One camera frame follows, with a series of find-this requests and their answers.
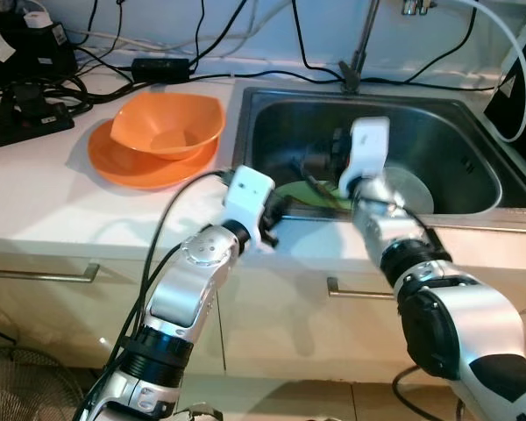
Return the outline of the orange plastic bowl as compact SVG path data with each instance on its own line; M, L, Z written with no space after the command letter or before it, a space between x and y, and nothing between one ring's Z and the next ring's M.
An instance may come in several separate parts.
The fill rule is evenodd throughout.
M183 161L215 144L224 124L224 107L215 97L143 92L116 113L110 137L131 151Z

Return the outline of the orange plastic plate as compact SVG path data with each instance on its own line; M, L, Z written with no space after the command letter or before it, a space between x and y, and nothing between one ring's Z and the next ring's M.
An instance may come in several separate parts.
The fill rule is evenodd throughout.
M198 176L215 159L219 141L200 148L181 161L163 160L150 153L132 151L111 139L112 120L91 133L87 152L91 166L106 181L131 189L165 189Z

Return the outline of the cream kitchen base cabinet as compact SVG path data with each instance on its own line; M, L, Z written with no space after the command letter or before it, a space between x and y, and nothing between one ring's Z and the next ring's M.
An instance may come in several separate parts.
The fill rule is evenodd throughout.
M154 218L19 221L0 217L0 270L80 275L92 283L0 278L0 325L72 367L102 367L138 292ZM219 290L190 373L386 382L411 365L395 302L328 296L388 292L354 229L283 221L273 253L251 253Z

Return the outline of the green plate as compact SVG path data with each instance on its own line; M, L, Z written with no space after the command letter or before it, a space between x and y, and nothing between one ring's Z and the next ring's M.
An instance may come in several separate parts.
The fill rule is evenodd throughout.
M327 196L332 195L332 199L320 196L316 188L312 188L307 182L288 182L287 184L276 186L274 194L280 199L281 197L291 197L295 204L302 205L302 207L319 210L351 211L352 201L343 199L340 196L339 189L337 189L335 183L319 181L316 185L319 188L323 188Z

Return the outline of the pale green bowl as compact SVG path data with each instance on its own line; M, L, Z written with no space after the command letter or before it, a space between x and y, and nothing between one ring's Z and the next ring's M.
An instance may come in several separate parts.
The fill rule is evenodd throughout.
M387 166L384 169L384 177L386 184L390 186L404 208L416 214L434 213L434 196L416 174L399 166Z

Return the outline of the grey metal faucet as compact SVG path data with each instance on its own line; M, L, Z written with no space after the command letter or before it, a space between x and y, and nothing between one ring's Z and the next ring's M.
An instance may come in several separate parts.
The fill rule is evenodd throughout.
M380 0L368 0L365 20L360 27L358 47L356 47L349 61L338 63L343 77L342 91L346 95L357 95L359 93L360 80L362 80L362 69L367 57L367 45L370 41L376 13L380 7Z

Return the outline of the black power adapter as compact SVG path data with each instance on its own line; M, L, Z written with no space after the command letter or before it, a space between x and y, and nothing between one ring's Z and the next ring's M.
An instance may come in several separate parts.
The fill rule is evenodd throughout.
M129 69L136 82L184 82L192 74L190 59L134 59Z

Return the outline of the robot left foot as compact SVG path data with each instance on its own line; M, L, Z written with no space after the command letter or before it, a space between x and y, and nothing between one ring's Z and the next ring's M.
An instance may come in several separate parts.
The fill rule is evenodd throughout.
M224 421L224 414L209 404L196 403L178 410L164 421Z

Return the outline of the black power strip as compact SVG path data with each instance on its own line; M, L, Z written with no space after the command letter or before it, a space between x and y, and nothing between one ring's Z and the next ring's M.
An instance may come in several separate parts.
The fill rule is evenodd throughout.
M21 113L14 112L6 120L0 119L0 147L52 135L74 127L75 122L63 105L58 111L44 117L26 118L22 117Z

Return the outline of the black charger box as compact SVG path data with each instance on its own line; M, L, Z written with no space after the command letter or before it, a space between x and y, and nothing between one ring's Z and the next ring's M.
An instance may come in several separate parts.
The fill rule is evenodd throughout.
M32 27L23 13L0 11L0 83L75 72L75 45L63 24Z

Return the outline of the grey floor fan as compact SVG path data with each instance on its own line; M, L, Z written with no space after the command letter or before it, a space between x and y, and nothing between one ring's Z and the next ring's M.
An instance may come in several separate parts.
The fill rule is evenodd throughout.
M72 421L84 393L51 354L0 347L0 421Z

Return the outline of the dark handled utensil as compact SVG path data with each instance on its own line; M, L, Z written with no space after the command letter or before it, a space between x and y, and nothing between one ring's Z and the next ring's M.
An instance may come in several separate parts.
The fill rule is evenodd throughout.
M302 179L306 182L310 196L307 200L303 200L305 204L311 207L328 208L334 210L348 210L350 204L340 199L337 192L332 191L330 184L327 182L320 182L311 174L302 174Z

